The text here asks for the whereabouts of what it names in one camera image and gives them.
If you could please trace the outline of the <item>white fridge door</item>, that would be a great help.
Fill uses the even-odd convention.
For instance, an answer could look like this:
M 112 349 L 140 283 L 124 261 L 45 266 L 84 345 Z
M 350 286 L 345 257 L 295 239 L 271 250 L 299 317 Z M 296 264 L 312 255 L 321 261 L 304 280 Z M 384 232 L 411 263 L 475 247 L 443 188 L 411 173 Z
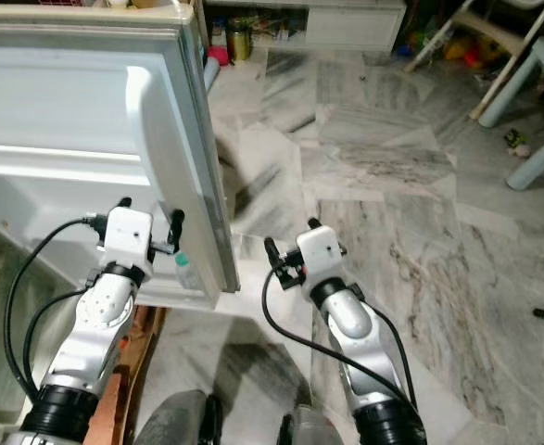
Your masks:
M 185 215 L 180 246 L 201 281 L 156 259 L 139 300 L 212 309 L 239 288 L 209 121 L 195 6 L 0 5 L 0 234 L 30 250 L 56 226 L 123 197 L 154 240 Z

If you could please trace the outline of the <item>clear bottle green cap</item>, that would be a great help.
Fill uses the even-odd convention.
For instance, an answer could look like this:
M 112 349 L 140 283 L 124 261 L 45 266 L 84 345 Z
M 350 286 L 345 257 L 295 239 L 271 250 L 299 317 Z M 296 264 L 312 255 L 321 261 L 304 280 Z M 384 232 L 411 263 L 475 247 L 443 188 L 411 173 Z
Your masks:
M 204 291 L 199 272 L 192 266 L 185 251 L 179 251 L 174 255 L 175 267 L 177 267 L 177 280 L 182 288 L 187 291 Z

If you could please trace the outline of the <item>brown wooden board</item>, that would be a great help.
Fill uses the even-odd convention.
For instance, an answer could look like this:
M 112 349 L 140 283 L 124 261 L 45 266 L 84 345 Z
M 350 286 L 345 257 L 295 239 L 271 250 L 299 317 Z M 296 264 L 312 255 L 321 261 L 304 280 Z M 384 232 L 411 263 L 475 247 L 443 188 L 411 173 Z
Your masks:
M 169 310 L 140 306 L 131 330 L 120 340 L 120 358 L 90 421 L 83 445 L 131 445 L 150 355 Z

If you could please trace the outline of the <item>grey robot right leg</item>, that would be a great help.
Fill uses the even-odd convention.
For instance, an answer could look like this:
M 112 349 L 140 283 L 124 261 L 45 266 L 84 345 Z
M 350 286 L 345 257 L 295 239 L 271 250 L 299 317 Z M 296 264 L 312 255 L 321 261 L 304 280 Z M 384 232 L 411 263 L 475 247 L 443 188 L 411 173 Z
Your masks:
M 343 445 L 335 425 L 323 413 L 298 404 L 285 413 L 276 445 Z

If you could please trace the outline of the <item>grey robot leg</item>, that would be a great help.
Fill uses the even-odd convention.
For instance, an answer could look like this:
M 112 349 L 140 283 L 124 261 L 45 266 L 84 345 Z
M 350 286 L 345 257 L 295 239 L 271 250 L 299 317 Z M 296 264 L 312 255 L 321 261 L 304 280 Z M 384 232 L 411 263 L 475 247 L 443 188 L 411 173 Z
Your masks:
M 298 404 L 285 413 L 276 445 L 343 445 L 335 425 L 323 413 Z
M 135 434 L 133 445 L 218 445 L 221 400 L 203 390 L 171 394 Z

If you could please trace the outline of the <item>pink round object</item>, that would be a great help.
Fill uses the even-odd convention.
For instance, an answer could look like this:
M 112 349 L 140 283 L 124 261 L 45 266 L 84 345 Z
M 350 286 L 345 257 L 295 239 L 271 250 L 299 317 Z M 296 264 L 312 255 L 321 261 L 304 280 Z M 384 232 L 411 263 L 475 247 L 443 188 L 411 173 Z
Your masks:
M 218 67 L 224 68 L 231 64 L 229 48 L 225 45 L 212 45 L 207 48 L 207 57 L 215 62 Z

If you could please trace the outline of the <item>grey robot left leg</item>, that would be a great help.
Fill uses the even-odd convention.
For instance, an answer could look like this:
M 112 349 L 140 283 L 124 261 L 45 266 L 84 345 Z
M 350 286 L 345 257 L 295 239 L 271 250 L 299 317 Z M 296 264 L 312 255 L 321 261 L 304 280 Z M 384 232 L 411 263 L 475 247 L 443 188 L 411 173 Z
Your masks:
M 133 445 L 218 445 L 221 400 L 203 390 L 171 394 L 135 434 Z

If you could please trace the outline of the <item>gold green tin can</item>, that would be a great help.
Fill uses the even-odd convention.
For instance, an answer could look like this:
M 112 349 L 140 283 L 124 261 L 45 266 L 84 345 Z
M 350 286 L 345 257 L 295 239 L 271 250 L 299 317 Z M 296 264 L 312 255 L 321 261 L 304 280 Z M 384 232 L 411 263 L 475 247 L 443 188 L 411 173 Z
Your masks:
M 246 62 L 253 51 L 250 29 L 247 27 L 234 27 L 226 30 L 226 50 L 231 64 Z

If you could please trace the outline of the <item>white low cabinet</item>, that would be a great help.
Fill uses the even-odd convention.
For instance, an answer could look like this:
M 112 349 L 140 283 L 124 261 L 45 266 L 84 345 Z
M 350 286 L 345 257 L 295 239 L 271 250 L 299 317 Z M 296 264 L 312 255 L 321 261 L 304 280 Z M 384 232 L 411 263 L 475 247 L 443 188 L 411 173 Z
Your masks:
M 389 51 L 403 0 L 201 0 L 208 25 L 238 21 L 255 47 Z

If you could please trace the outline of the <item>small green pink toy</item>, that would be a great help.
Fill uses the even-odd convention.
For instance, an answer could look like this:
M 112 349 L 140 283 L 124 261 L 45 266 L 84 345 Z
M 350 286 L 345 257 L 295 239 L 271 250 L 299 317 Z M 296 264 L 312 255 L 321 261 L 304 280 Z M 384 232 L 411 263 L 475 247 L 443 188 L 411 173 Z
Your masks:
M 509 130 L 504 135 L 506 152 L 510 156 L 520 159 L 527 159 L 531 156 L 531 147 L 526 141 L 526 137 L 518 130 Z

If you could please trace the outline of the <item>colourful toy pile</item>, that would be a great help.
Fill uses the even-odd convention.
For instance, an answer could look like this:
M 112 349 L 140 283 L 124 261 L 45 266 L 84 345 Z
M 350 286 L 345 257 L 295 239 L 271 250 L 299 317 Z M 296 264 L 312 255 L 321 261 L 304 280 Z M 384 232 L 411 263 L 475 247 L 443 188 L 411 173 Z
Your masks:
M 406 41 L 395 48 L 394 55 L 404 59 L 414 58 L 434 35 L 436 31 L 411 32 Z M 446 35 L 445 41 L 431 56 L 433 58 L 441 56 L 444 60 L 457 60 L 466 64 L 468 68 L 480 69 L 487 64 L 483 54 L 484 43 L 484 38 L 480 35 L 454 31 L 453 34 Z

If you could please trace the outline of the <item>pale blue plastic table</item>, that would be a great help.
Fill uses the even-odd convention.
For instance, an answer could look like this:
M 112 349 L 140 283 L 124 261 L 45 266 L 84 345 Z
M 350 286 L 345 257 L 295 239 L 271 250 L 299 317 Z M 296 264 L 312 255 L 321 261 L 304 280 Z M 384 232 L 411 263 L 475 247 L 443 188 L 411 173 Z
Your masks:
M 503 115 L 509 103 L 520 94 L 521 86 L 525 84 L 527 77 L 533 75 L 535 68 L 544 70 L 544 37 L 534 42 L 530 54 L 525 57 L 525 60 L 523 60 L 510 80 L 503 85 L 495 100 L 476 121 L 484 127 L 495 126 L 500 121 L 500 116 Z M 526 190 L 543 171 L 544 145 L 506 178 L 506 185 L 516 191 Z

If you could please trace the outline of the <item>beige wooden folding frame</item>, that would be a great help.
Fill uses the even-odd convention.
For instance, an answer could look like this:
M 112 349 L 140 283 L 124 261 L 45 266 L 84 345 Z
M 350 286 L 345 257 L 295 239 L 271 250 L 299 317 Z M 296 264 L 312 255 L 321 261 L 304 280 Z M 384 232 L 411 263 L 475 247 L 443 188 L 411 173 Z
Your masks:
M 522 56 L 529 50 L 536 38 L 541 34 L 541 29 L 544 25 L 544 0 L 483 0 L 490 3 L 487 8 L 487 13 L 478 14 L 472 11 L 472 5 L 478 3 L 479 0 L 457 0 L 460 5 L 449 14 L 449 18 L 444 21 L 432 38 L 416 52 L 411 63 L 404 67 L 404 72 L 413 72 L 420 67 L 421 64 L 427 62 L 427 59 L 434 55 L 437 49 L 444 45 L 447 38 L 452 34 L 454 27 L 463 27 L 464 29 L 475 32 L 483 37 L 488 37 L 491 41 L 500 44 L 501 50 L 510 56 L 508 62 L 498 72 L 498 76 L 493 80 L 488 87 L 487 92 L 483 94 L 476 106 L 468 111 L 467 118 L 476 120 L 483 115 L 487 107 L 491 105 L 495 98 L 500 93 L 501 88 L 506 81 L 509 81 L 513 73 L 517 71 L 518 65 L 522 60 Z M 535 18 L 533 25 L 523 33 L 510 32 L 504 27 L 497 24 L 492 24 L 490 14 L 492 13 L 492 4 L 496 1 L 508 4 L 510 6 L 520 8 L 523 11 L 537 9 L 538 16 Z

